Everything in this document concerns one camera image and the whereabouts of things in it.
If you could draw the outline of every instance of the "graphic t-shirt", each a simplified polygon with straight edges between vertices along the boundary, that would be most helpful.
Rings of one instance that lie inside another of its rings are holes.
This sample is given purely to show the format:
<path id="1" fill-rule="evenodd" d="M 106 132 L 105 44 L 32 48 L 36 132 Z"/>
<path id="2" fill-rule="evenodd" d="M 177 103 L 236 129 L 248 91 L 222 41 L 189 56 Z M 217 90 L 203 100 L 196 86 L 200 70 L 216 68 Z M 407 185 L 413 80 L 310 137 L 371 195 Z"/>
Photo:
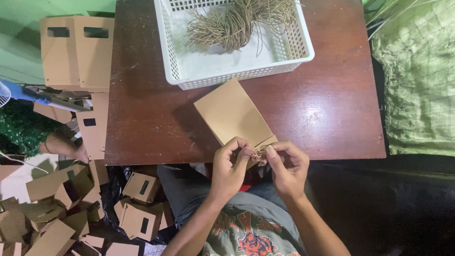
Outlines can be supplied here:
<path id="1" fill-rule="evenodd" d="M 218 215 L 202 256 L 305 256 L 291 215 L 256 195 L 240 192 Z"/>

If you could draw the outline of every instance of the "person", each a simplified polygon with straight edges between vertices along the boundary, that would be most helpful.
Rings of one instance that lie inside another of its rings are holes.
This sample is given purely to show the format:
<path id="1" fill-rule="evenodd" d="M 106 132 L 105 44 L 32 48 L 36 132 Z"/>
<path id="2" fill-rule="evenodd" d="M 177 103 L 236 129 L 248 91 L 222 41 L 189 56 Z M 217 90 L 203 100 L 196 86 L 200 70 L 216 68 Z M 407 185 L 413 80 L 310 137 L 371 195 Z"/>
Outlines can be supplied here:
<path id="1" fill-rule="evenodd" d="M 215 153 L 211 183 L 180 165 L 158 166 L 179 229 L 162 256 L 349 256 L 305 195 L 309 158 L 291 142 L 267 146 L 271 178 L 238 192 L 253 151 L 245 139 L 229 141 Z"/>
<path id="2" fill-rule="evenodd" d="M 10 99 L 0 108 L 0 152 L 26 158 L 60 154 L 88 163 L 84 144 L 77 147 L 59 130 L 64 124 L 33 112 L 28 101 Z"/>

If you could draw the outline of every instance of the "twine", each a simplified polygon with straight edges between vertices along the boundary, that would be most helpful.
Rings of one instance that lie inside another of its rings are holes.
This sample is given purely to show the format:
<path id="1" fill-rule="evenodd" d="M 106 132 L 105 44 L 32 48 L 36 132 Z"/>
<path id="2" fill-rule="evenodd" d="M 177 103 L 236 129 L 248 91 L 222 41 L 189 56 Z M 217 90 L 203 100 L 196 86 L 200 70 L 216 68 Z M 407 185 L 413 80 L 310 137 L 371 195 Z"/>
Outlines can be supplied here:
<path id="1" fill-rule="evenodd" d="M 254 30 L 262 40 L 260 24 L 268 25 L 275 36 L 283 34 L 296 21 L 294 7 L 294 0 L 236 0 L 225 15 L 214 10 L 202 15 L 193 9 L 190 14 L 194 20 L 188 24 L 191 38 L 186 46 L 207 49 L 221 45 L 229 53 L 239 50 L 249 43 Z"/>

